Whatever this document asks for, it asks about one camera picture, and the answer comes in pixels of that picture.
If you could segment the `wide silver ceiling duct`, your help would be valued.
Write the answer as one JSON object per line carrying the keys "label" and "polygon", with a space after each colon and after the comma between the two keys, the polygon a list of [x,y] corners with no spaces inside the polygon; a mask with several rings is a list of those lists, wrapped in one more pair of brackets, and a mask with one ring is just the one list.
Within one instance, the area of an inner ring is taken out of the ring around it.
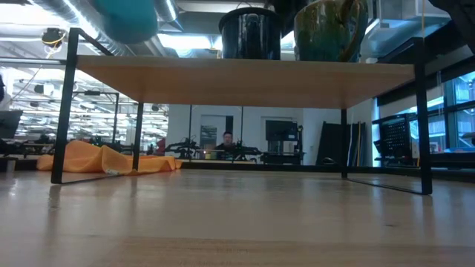
{"label": "wide silver ceiling duct", "polygon": [[99,13],[89,0],[28,0],[49,13],[65,20],[70,26],[79,27],[96,39],[115,56],[134,56],[124,44],[114,41],[105,34]]}

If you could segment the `wooden shelf black metal frame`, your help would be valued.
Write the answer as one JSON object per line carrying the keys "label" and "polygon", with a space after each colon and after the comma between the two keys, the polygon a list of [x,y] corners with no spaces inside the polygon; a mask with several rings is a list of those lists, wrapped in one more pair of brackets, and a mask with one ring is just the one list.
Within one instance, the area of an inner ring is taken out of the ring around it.
{"label": "wooden shelf black metal frame", "polygon": [[413,82],[418,109],[420,194],[429,195],[433,191],[425,41],[421,37],[407,42],[416,52],[411,65],[115,56],[104,47],[97,56],[81,56],[77,51],[80,39],[99,46],[84,30],[70,29],[50,177],[53,184],[62,182],[75,72],[81,70],[139,105],[329,108],[342,113],[366,99]]}

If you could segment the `dark monitor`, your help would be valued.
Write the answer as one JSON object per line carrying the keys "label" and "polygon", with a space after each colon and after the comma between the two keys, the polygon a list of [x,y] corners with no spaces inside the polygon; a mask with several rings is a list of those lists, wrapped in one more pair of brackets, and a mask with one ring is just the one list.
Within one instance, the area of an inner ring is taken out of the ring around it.
{"label": "dark monitor", "polygon": [[12,139],[19,126],[23,111],[0,111],[0,139]]}

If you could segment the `person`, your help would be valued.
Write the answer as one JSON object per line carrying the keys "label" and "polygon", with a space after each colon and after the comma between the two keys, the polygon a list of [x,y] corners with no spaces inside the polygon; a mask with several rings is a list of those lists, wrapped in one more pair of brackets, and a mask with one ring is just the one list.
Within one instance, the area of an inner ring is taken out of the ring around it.
{"label": "person", "polygon": [[230,131],[223,133],[223,142],[216,149],[220,151],[231,151],[235,149],[236,144],[233,142],[233,134]]}

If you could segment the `orange cloth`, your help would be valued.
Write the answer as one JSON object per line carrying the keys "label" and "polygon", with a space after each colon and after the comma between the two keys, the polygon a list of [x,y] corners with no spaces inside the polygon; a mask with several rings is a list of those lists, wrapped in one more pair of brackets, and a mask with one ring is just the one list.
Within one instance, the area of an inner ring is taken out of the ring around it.
{"label": "orange cloth", "polygon": [[180,169],[183,162],[173,156],[139,156],[138,169],[133,157],[106,145],[101,148],[74,140],[66,145],[63,171],[71,173],[105,173],[136,176]]}

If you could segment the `large olive green glazed mug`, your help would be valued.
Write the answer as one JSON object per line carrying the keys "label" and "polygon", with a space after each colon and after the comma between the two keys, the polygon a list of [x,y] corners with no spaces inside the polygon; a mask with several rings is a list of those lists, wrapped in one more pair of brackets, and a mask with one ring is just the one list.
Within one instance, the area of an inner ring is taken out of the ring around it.
{"label": "large olive green glazed mug", "polygon": [[295,59],[358,62],[368,26],[366,0],[315,0],[294,18]]}

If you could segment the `narrow silver ceiling duct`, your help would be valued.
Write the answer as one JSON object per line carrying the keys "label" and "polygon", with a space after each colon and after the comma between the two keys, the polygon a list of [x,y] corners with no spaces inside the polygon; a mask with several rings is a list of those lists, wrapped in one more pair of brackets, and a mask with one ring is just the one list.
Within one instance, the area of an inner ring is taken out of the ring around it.
{"label": "narrow silver ceiling duct", "polygon": [[159,27],[169,24],[180,32],[183,31],[183,27],[178,21],[179,7],[175,0],[154,0],[154,7]]}

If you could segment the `small blue mug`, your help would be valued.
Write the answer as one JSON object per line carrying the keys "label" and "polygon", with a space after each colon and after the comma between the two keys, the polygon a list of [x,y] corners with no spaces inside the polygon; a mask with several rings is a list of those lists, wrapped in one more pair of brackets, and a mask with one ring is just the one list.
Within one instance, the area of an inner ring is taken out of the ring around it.
{"label": "small blue mug", "polygon": [[158,31],[154,0],[91,0],[101,15],[105,33],[114,41],[136,44]]}

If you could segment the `black leaning panels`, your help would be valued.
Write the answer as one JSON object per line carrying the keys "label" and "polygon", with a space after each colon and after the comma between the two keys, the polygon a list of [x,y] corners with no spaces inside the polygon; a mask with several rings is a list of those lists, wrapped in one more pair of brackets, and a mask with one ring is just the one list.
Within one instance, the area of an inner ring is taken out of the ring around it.
{"label": "black leaning panels", "polygon": [[[366,166],[367,159],[367,126],[358,122],[346,127],[346,144],[349,148],[348,166]],[[342,152],[342,126],[323,122],[320,143],[318,146],[316,165],[340,165]]]}

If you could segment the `black screen on stand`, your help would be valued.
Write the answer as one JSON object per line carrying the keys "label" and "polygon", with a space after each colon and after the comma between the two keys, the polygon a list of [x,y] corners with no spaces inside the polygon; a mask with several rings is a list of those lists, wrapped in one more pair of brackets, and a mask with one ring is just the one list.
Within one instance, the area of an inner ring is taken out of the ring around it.
{"label": "black screen on stand", "polygon": [[292,121],[266,120],[266,141],[296,142],[298,124]]}

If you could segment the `black pegboard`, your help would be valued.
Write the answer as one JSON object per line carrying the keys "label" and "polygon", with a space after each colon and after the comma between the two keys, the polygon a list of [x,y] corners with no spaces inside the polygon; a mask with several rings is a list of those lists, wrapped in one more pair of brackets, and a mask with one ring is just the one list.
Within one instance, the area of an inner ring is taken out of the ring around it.
{"label": "black pegboard", "polygon": [[379,129],[379,140],[373,142],[379,156],[375,158],[383,168],[414,168],[410,122],[416,113],[403,113],[372,121]]}

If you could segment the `glossy black mug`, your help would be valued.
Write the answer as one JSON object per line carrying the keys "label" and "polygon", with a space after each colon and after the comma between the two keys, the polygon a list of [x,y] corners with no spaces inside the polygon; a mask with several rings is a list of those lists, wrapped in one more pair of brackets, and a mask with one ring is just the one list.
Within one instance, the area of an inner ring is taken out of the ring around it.
{"label": "glossy black mug", "polygon": [[225,14],[218,28],[223,59],[281,59],[283,22],[274,11],[239,8]]}

